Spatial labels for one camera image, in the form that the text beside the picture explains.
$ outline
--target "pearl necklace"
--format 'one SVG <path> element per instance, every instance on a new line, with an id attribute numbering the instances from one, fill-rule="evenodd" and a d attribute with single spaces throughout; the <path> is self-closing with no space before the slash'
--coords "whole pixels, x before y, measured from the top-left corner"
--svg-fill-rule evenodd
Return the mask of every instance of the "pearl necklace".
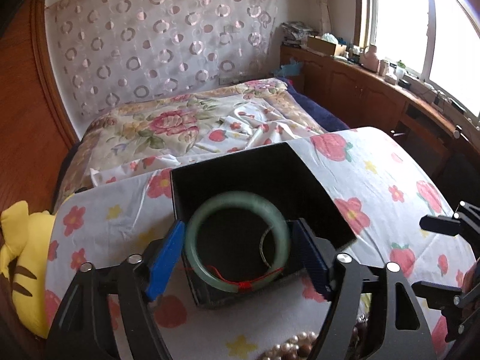
<path id="1" fill-rule="evenodd" d="M 350 339 L 349 352 L 346 358 L 354 358 L 356 352 L 361 349 L 362 339 L 365 337 L 367 329 L 368 316 L 365 314 L 357 318 L 357 323 L 353 328 Z M 277 344 L 272 349 L 267 350 L 260 357 L 261 360 L 298 360 L 306 359 L 316 340 L 318 334 L 315 332 L 301 332 L 290 337 L 283 344 Z"/>
<path id="2" fill-rule="evenodd" d="M 267 350 L 261 357 L 262 360 L 297 360 L 307 358 L 317 339 L 315 332 L 301 332 L 290 337 L 283 344 L 277 344 Z"/>

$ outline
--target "red string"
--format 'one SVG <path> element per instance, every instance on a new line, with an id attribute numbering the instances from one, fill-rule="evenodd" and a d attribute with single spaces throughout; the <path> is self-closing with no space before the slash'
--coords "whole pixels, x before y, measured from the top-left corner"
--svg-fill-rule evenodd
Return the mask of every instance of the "red string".
<path id="1" fill-rule="evenodd" d="M 218 269 L 215 268 L 214 266 L 212 266 L 212 265 L 207 265 L 207 268 L 210 269 L 210 270 L 212 270 L 212 271 L 215 273 L 215 275 L 217 275 L 217 277 L 218 277 L 221 281 L 223 281 L 223 282 L 225 282 L 225 283 L 228 283 L 228 284 L 232 284 L 232 285 L 234 285 L 234 286 L 238 286 L 238 292 L 249 292 L 249 291 L 252 290 L 252 286 L 251 286 L 251 285 L 252 285 L 253 283 L 256 283 L 256 282 L 258 282 L 258 281 L 260 281 L 260 280 L 263 280 L 263 279 L 267 278 L 268 276 L 273 275 L 273 274 L 276 274 L 277 272 L 280 272 L 280 271 L 283 270 L 283 268 L 278 268 L 278 269 L 275 269 L 275 270 L 272 271 L 272 272 L 269 272 L 268 274 L 264 274 L 263 276 L 260 276 L 260 277 L 258 277 L 258 278 L 256 278 L 256 279 L 254 279 L 254 280 L 246 280 L 246 281 L 235 282 L 235 281 L 230 281 L 230 280 L 225 279 L 225 278 L 220 274 L 220 272 L 218 271 Z"/>

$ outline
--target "plush tiger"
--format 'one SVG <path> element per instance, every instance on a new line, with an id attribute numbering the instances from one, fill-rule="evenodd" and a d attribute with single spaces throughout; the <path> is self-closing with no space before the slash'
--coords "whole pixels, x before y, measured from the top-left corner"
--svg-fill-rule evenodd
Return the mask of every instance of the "plush tiger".
<path id="1" fill-rule="evenodd" d="M 48 211 L 28 214 L 28 204 L 17 202 L 0 215 L 5 244 L 0 249 L 0 274 L 9 279 L 8 265 L 18 257 L 12 299 L 20 321 L 36 335 L 49 332 L 45 315 L 45 270 L 55 216 Z"/>

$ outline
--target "yellow flower pattern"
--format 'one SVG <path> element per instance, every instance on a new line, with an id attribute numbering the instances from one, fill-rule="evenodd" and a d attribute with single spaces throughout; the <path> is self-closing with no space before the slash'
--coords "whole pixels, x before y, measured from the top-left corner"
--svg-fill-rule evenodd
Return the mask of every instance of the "yellow flower pattern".
<path id="1" fill-rule="evenodd" d="M 248 354 L 258 348 L 257 345 L 250 344 L 243 334 L 239 335 L 234 342 L 227 342 L 225 345 L 229 349 L 230 357 L 239 357 L 242 360 L 247 360 Z"/>
<path id="2" fill-rule="evenodd" d="M 426 238 L 431 234 L 431 232 L 425 231 L 423 229 L 420 229 L 420 232 L 421 232 L 421 235 L 422 235 L 423 238 Z"/>
<path id="3" fill-rule="evenodd" d="M 157 238 L 160 237 L 156 235 L 156 231 L 153 227 L 148 229 L 148 231 L 146 231 L 145 233 L 141 233 L 138 236 L 138 240 L 136 242 L 138 250 L 143 251 L 150 242 Z"/>
<path id="4" fill-rule="evenodd" d="M 121 209 L 121 207 L 118 204 L 113 206 L 113 207 L 110 207 L 109 208 L 109 213 L 106 216 L 106 220 L 109 221 L 111 219 L 117 219 L 122 212 L 123 212 L 123 210 Z"/>
<path id="5" fill-rule="evenodd" d="M 377 173 L 377 167 L 371 162 L 371 161 L 364 161 L 365 163 L 365 169 L 371 171 L 371 173 L 374 173 L 375 175 Z"/>

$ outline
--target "jade bangle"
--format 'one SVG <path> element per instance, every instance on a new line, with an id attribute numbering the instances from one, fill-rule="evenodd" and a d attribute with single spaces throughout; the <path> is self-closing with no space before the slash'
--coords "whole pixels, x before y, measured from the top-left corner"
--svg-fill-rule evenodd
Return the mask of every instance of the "jade bangle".
<path id="1" fill-rule="evenodd" d="M 195 273 L 208 285 L 225 292 L 238 292 L 239 286 L 224 282 L 213 276 L 202 264 L 197 253 L 197 235 L 205 220 L 213 213 L 227 209 L 241 208 L 260 216 L 271 228 L 275 240 L 275 258 L 272 266 L 266 272 L 275 273 L 252 283 L 252 290 L 258 290 L 274 281 L 287 263 L 290 254 L 290 233 L 287 223 L 281 212 L 267 199 L 249 192 L 225 192 L 217 195 L 200 206 L 191 217 L 185 237 L 185 253 L 188 262 Z"/>

